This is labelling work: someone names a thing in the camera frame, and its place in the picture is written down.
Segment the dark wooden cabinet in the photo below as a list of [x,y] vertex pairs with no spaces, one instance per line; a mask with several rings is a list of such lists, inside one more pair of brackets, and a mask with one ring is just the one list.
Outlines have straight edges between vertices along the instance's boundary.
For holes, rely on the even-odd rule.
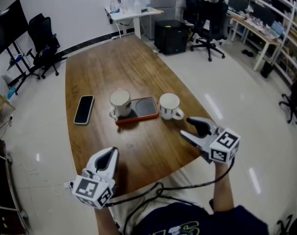
[[11,184],[9,173],[10,155],[6,154],[5,143],[0,140],[0,234],[28,234]]

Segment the smartphone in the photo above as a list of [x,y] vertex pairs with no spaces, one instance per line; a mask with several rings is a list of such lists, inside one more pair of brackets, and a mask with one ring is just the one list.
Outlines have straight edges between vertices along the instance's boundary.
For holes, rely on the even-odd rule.
[[130,114],[126,117],[118,117],[115,120],[116,124],[158,117],[158,110],[152,96],[131,100],[131,106]]
[[74,123],[79,125],[88,124],[91,116],[94,97],[92,95],[82,96],[76,109]]

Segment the person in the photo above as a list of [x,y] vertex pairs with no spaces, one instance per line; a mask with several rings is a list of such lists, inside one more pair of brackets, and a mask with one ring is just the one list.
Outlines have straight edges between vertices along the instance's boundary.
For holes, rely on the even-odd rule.
[[[215,178],[228,170],[228,165],[215,163]],[[192,185],[179,170],[164,180],[173,186]],[[169,191],[172,197],[192,202],[193,205],[179,201],[157,198],[139,209],[129,220],[128,235],[267,235],[268,226],[243,206],[234,207],[232,190],[227,174],[214,185],[212,202],[213,214],[210,215],[198,204],[195,189]],[[123,231],[126,217],[151,196],[133,200],[121,205],[96,212],[99,235],[119,235]]]

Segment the slippers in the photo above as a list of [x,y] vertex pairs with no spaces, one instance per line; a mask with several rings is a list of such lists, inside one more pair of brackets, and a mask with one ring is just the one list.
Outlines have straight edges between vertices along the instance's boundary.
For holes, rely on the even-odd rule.
[[247,49],[244,49],[242,51],[242,54],[247,55],[248,57],[254,57],[253,52],[248,51]]

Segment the navy blue t-shirt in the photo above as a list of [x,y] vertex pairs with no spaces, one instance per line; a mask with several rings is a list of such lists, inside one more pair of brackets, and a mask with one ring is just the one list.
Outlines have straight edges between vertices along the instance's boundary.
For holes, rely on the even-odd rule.
[[182,203],[158,208],[133,229],[132,235],[268,235],[263,221],[238,206],[209,215]]

